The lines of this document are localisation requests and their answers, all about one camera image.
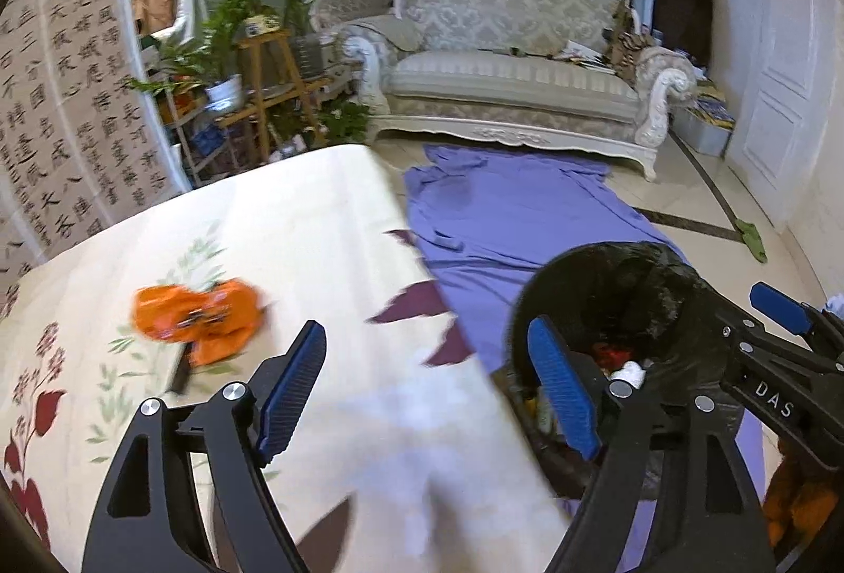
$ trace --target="floral tablecloth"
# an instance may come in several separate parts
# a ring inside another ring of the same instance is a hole
[[[204,400],[324,325],[322,373],[265,472],[312,573],[544,570],[567,522],[404,227],[371,152],[334,147],[173,199],[23,279],[0,311],[2,473],[71,573],[128,421],[178,356],[132,330],[132,295],[228,276],[261,291],[264,327],[164,399]]]

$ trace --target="wooden stool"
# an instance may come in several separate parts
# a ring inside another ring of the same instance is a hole
[[[317,115],[314,112],[313,104],[311,104],[311,94],[324,85],[328,85],[330,79],[319,78],[315,81],[305,82],[299,75],[299,68],[296,66],[296,61],[293,58],[293,52],[290,51],[290,45],[287,42],[290,33],[286,30],[279,30],[277,32],[268,32],[264,35],[255,37],[248,37],[247,39],[238,43],[240,49],[249,51],[249,59],[252,64],[252,102],[246,104],[244,108],[236,113],[222,116],[217,121],[217,125],[221,128],[228,128],[235,123],[239,123],[243,119],[248,119],[250,116],[257,115],[258,122],[258,141],[261,150],[261,161],[266,163],[269,160],[269,131],[267,129],[267,109],[272,106],[277,106],[282,102],[287,102],[290,99],[298,98],[302,105],[302,111],[305,112],[305,118],[308,124],[314,129],[314,141],[317,146],[325,145],[325,136],[320,132]],[[265,98],[263,93],[263,64],[262,64],[262,47],[264,44],[276,42],[280,49],[282,56],[284,56],[284,65],[278,65],[279,79],[280,79],[280,93],[272,97]]]

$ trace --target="green slipper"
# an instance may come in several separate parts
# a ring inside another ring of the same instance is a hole
[[[765,245],[762,244],[762,237],[759,235],[759,230],[756,229],[753,223],[745,223],[740,218],[736,218],[735,226],[737,231],[741,233],[741,239],[753,257],[760,263],[768,262],[768,254],[765,253]]]

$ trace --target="calligraphy scroll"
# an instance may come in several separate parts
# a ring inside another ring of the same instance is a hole
[[[125,0],[0,14],[0,310],[33,265],[183,188],[148,104]]]

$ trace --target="plastic storage box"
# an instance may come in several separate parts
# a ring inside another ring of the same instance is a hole
[[[674,123],[671,129],[681,139],[699,154],[706,154],[710,157],[723,156],[727,148],[731,130],[719,128],[717,125],[706,123],[688,108],[674,109]]]

